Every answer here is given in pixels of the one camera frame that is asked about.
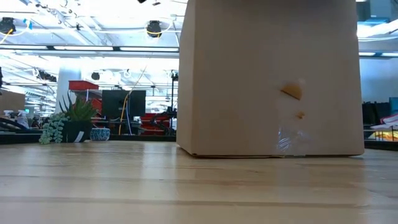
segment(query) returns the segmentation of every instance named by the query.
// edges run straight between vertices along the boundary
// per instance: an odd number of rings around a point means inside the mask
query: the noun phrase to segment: wooden tabletop
[[[398,152],[196,159],[174,143],[0,146],[1,223],[397,223]]]

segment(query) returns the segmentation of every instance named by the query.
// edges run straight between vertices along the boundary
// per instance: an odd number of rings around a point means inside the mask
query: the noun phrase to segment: potted plant
[[[68,107],[63,99],[65,108],[60,103],[62,112],[51,115],[49,123],[43,126],[40,143],[84,142],[90,138],[93,127],[91,118],[96,114],[96,109],[90,101],[84,101],[79,97],[74,105],[69,95],[68,101],[70,106]]]

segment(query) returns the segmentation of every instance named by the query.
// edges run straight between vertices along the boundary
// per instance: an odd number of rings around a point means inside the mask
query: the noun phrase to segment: trailing succulent
[[[91,118],[96,114],[97,110],[93,108],[90,101],[83,101],[77,97],[76,102],[73,105],[70,95],[68,95],[69,107],[67,106],[65,99],[63,99],[62,107],[60,102],[61,111],[60,113],[53,114],[50,116],[49,123],[43,125],[43,134],[39,139],[41,144],[49,144],[51,141],[55,143],[62,142],[62,131],[65,122],[68,121],[90,121]]]
[[[43,134],[39,139],[41,144],[49,144],[51,141],[55,143],[62,142],[62,130],[65,122],[69,120],[69,117],[65,116],[64,113],[57,113],[50,116],[49,122],[43,125]]]

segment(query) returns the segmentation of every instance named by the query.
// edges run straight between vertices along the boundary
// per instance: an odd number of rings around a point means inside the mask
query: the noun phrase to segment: black monitor
[[[134,116],[145,116],[146,91],[134,90],[127,99],[129,118]],[[124,99],[129,94],[126,90],[103,90],[102,91],[102,112],[107,118],[120,118],[123,110]]]

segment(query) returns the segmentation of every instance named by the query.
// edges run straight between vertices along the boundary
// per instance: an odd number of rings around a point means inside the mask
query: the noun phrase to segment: ceiling
[[[16,32],[5,45],[132,46],[179,48],[187,0],[8,0],[0,1],[0,17],[14,18]],[[159,21],[160,38],[147,35],[149,21]],[[75,52],[3,50],[0,67],[8,90],[27,94],[26,105],[41,112],[55,106],[56,83],[37,78],[39,70],[57,77],[60,67],[79,63],[85,80],[101,88],[147,90],[148,106],[162,110],[171,104],[171,74],[178,54],[151,52]],[[91,79],[93,72],[100,80]],[[178,93],[176,84],[174,94]]]

